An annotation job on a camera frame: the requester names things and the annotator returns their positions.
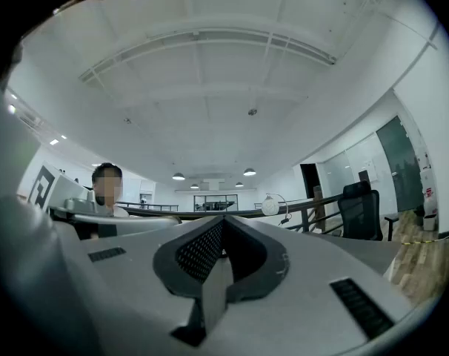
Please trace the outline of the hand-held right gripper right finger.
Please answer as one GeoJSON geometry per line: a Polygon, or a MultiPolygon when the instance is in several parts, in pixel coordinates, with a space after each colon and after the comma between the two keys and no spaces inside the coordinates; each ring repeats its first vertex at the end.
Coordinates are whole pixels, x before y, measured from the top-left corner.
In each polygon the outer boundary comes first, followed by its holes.
{"type": "Polygon", "coordinates": [[[384,274],[316,235],[297,234],[263,222],[254,229],[279,241],[289,266],[268,296],[247,302],[224,302],[225,289],[236,285],[229,260],[220,259],[204,284],[204,306],[212,325],[204,340],[206,355],[341,355],[369,352],[365,334],[333,290],[334,283],[354,282],[362,296],[397,324],[411,311],[409,300],[384,274]]]}

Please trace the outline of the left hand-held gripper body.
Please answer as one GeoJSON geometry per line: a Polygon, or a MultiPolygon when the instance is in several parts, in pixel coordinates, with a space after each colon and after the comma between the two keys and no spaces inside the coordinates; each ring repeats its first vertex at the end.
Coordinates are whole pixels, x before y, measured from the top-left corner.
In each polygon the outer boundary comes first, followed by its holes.
{"type": "Polygon", "coordinates": [[[34,180],[27,201],[42,211],[65,211],[71,214],[97,214],[93,191],[75,182],[44,162],[34,180]]]}

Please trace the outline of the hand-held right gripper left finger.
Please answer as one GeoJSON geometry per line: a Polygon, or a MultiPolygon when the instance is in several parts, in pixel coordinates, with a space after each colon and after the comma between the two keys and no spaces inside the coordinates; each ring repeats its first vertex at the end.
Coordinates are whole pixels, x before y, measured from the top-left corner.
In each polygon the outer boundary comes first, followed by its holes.
{"type": "Polygon", "coordinates": [[[225,303],[220,263],[199,264],[206,239],[220,237],[219,217],[140,234],[80,240],[55,229],[74,291],[87,316],[79,332],[86,355],[223,355],[225,336],[206,317],[225,303]]]}

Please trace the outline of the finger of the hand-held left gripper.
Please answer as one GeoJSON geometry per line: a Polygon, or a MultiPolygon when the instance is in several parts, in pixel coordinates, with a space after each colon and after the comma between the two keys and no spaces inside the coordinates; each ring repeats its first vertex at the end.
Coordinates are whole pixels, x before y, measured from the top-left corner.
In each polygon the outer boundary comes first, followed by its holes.
{"type": "Polygon", "coordinates": [[[80,240],[140,234],[179,225],[176,217],[105,217],[77,214],[64,208],[49,208],[55,221],[72,225],[80,240]]]}

